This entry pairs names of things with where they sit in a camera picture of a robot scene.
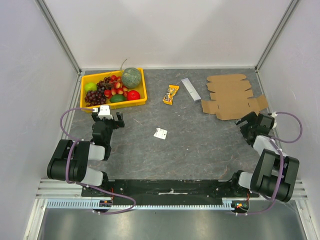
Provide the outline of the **cardboard box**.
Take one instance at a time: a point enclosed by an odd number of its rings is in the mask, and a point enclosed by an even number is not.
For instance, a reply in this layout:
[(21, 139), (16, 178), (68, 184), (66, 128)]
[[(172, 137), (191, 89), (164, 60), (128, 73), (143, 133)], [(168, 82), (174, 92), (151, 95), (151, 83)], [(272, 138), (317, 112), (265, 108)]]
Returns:
[(237, 120), (251, 112), (258, 114), (269, 106), (265, 95), (254, 97), (252, 85), (244, 74), (212, 75), (206, 80), (210, 100), (201, 100), (202, 111), (219, 120)]

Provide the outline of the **white paper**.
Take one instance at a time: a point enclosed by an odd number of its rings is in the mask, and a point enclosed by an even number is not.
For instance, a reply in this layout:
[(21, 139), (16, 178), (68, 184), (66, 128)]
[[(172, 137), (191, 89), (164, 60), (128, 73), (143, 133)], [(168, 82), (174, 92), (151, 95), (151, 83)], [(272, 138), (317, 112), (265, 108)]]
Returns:
[(156, 132), (154, 133), (153, 136), (158, 138), (158, 139), (165, 140), (166, 137), (167, 137), (167, 133), (168, 133), (167, 130), (157, 127), (156, 128)]

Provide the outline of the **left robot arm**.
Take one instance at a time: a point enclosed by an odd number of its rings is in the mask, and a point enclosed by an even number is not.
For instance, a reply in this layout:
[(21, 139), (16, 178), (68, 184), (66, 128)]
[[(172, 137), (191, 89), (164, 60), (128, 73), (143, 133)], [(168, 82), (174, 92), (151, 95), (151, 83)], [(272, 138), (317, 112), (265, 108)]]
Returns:
[(106, 172), (92, 169), (89, 161), (106, 161), (111, 154), (111, 137), (114, 130), (123, 128), (123, 114), (116, 113), (117, 119), (99, 118), (98, 113), (91, 114), (92, 139), (75, 143), (72, 140), (59, 141), (47, 167), (47, 177), (52, 180), (70, 181), (92, 185), (92, 191), (99, 197), (110, 191)]

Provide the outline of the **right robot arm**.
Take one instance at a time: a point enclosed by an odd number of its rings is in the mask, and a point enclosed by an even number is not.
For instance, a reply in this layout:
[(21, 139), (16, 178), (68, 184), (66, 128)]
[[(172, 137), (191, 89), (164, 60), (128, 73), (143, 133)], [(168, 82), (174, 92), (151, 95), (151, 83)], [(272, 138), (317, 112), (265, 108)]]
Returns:
[[(295, 118), (299, 124), (299, 134), (294, 140), (283, 140), (270, 135), (276, 126), (278, 115)], [(229, 184), (229, 191), (235, 197), (242, 196), (247, 190), (268, 198), (271, 201), (288, 202), (293, 195), (300, 162), (289, 156), (277, 145), (278, 142), (293, 144), (303, 133), (301, 121), (289, 112), (268, 114), (250, 112), (239, 119), (240, 132), (248, 145), (258, 154), (259, 160), (252, 173), (239, 170), (234, 173)]]

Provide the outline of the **clear plastic stick box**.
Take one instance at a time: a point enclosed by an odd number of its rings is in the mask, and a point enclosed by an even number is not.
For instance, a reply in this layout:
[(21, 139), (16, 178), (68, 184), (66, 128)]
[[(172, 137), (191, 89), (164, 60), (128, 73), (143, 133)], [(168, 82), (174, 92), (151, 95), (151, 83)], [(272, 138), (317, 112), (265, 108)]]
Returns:
[(188, 78), (182, 79), (181, 82), (194, 102), (198, 102), (201, 100), (199, 93)]

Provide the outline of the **red tomato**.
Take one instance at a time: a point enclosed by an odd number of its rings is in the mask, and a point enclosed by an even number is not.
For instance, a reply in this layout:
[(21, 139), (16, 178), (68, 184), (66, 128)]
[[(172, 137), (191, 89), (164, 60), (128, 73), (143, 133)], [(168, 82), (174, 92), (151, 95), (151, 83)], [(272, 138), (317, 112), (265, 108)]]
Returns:
[(130, 91), (127, 92), (126, 98), (127, 98), (128, 101), (140, 100), (141, 99), (141, 95), (136, 90), (130, 90)]

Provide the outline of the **dark purple grape bunch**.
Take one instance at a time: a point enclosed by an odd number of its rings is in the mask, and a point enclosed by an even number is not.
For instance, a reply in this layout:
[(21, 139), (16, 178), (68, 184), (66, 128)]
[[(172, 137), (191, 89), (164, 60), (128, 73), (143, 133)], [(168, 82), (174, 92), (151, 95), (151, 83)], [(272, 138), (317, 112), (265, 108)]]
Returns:
[(84, 98), (85, 107), (93, 107), (104, 105), (107, 102), (107, 97), (102, 90), (89, 90)]

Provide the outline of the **red cherry bunch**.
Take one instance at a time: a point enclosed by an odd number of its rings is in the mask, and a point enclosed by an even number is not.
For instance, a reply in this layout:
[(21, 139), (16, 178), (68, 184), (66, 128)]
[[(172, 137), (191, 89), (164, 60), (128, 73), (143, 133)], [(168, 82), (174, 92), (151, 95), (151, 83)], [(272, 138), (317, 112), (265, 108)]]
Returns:
[(121, 95), (127, 98), (128, 88), (123, 85), (121, 76), (107, 76), (97, 84), (98, 96), (108, 98), (109, 100), (115, 95)]

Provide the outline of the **yellow plastic bin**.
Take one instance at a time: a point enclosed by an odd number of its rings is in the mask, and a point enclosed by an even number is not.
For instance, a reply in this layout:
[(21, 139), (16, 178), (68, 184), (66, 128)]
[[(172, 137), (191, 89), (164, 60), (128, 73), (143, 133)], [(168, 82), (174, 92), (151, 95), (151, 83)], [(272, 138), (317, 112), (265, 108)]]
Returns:
[[(105, 104), (109, 105), (112, 110), (126, 108), (126, 107), (140, 106), (140, 105), (144, 105), (146, 103), (148, 96), (147, 96), (144, 71), (142, 68), (138, 68), (138, 71), (141, 73), (141, 81), (137, 87), (135, 87), (133, 89), (129, 89), (128, 91), (138, 92), (140, 95), (140, 98), (139, 99), (134, 98), (132, 100), (125, 100), (125, 101), (111, 103), (110, 99), (107, 97)], [(98, 84), (100, 81), (104, 80), (105, 77), (111, 77), (113, 75), (115, 75), (117, 77), (121, 77), (123, 72), (124, 72), (124, 70), (121, 70), (121, 71), (117, 70), (117, 71), (109, 71), (109, 72), (96, 73), (96, 74), (90, 74), (90, 75), (83, 76), (81, 79), (79, 106), (81, 108), (89, 108), (89, 109), (99, 107), (100, 104), (89, 106), (90, 103), (85, 101), (86, 93), (87, 93), (85, 91), (85, 85), (90, 84), (90, 83)]]

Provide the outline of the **green apple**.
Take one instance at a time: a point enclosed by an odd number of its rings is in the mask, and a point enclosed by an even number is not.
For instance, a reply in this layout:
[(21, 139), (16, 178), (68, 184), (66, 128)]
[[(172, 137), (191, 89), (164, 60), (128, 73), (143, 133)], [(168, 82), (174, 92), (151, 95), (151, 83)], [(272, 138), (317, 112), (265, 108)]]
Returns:
[(87, 93), (88, 91), (97, 91), (97, 84), (94, 82), (89, 82), (84, 85), (84, 91)]

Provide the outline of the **green netted melon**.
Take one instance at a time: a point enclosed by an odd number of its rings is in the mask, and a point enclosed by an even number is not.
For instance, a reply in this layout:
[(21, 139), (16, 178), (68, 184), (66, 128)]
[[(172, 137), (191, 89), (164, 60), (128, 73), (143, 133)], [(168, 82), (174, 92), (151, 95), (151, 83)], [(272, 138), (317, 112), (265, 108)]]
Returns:
[(122, 83), (129, 89), (136, 88), (142, 80), (141, 72), (134, 67), (126, 68), (122, 73)]

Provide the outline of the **yellow candy bag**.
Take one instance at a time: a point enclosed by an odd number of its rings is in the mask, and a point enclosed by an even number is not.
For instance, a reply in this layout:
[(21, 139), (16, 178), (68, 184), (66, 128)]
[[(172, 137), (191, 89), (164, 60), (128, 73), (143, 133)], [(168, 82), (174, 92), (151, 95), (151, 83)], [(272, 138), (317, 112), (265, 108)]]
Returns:
[(168, 90), (162, 99), (163, 103), (166, 105), (172, 105), (174, 96), (178, 92), (179, 88), (180, 87), (178, 85), (169, 85)]

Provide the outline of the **white tape strip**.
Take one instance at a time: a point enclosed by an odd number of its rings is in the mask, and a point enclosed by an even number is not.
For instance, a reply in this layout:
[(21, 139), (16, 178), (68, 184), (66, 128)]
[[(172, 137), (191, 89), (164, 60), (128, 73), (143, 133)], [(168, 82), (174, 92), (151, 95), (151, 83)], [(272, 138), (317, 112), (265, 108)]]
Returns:
[(187, 192), (175, 192), (173, 188), (170, 189), (168, 192), (159, 192), (158, 195), (187, 195)]

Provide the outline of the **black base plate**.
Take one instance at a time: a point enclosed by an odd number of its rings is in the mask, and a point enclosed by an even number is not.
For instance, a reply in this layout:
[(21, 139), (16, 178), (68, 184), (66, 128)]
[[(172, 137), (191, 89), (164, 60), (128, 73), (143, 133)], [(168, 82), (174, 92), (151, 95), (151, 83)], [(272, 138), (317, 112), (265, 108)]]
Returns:
[(107, 190), (135, 199), (137, 206), (220, 205), (223, 198), (247, 198), (249, 190), (235, 181), (216, 179), (116, 179)]

